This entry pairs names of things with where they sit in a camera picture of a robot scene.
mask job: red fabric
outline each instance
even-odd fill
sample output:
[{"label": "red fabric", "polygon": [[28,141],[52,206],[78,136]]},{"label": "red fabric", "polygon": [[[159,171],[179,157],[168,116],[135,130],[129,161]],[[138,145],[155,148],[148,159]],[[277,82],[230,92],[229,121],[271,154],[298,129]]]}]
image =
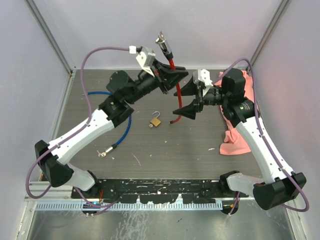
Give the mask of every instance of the red fabric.
[{"label": "red fabric", "polygon": [[[247,71],[242,71],[243,76],[245,78],[245,86],[244,86],[244,96],[247,97],[249,100],[254,101],[254,90],[253,90],[253,80],[247,74]],[[217,81],[214,85],[221,86],[222,80]],[[244,138],[240,135],[240,133],[232,126],[231,122],[225,118],[222,114],[224,120],[226,121],[226,125],[228,130],[225,131],[225,138],[223,140],[224,143],[220,145],[220,154],[223,155],[239,155],[250,153],[251,150],[244,140]]]}]

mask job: gray table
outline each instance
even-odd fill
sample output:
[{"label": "gray table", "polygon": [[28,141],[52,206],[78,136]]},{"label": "gray table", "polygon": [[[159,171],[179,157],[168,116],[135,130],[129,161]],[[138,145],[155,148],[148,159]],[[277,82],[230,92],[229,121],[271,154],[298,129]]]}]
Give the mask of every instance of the gray table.
[{"label": "gray table", "polygon": [[[85,85],[88,91],[106,91],[106,85],[114,70],[86,70]],[[139,71],[128,70],[136,79]],[[214,79],[218,71],[211,71]],[[189,81],[187,76],[181,86]],[[232,170],[259,177],[260,169],[251,153],[225,156],[219,152],[226,124],[218,106],[205,106],[196,120],[183,117],[175,124],[172,111],[178,108],[174,90],[162,94],[156,89],[132,105],[132,126],[128,136],[117,149],[104,158],[98,153],[114,144],[125,132],[127,122],[98,137],[83,148],[71,161],[83,170],[90,170],[99,178],[170,178],[170,179],[218,179]],[[90,95],[92,108],[103,102],[106,95]],[[183,97],[183,105],[193,97]],[[160,126],[149,128],[152,113],[159,111]],[[88,117],[88,106],[83,96],[80,71],[74,83],[61,121],[59,135],[72,129]]]}]

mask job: brass padlock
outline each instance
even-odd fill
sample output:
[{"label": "brass padlock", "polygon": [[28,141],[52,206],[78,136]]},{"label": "brass padlock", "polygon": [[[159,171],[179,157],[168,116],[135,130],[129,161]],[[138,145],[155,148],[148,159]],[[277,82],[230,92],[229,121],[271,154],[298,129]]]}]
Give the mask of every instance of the brass padlock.
[{"label": "brass padlock", "polygon": [[160,116],[160,112],[155,111],[154,113],[152,113],[152,115],[155,113],[158,113],[158,115],[151,119],[150,121],[151,124],[149,125],[150,128],[152,128],[153,126],[158,127],[161,123],[161,121],[158,119],[158,117]]}]

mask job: red cable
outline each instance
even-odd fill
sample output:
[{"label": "red cable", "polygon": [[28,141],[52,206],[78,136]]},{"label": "red cable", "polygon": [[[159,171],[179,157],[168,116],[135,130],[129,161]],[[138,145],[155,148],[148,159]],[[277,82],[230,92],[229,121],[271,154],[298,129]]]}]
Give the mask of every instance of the red cable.
[{"label": "red cable", "polygon": [[[176,70],[175,63],[172,59],[169,60],[171,70]],[[176,87],[176,94],[178,96],[179,108],[182,108],[182,98],[181,98],[181,89],[179,83],[175,85]],[[179,115],[175,120],[170,121],[171,124],[175,124],[181,119],[181,115]]]}]

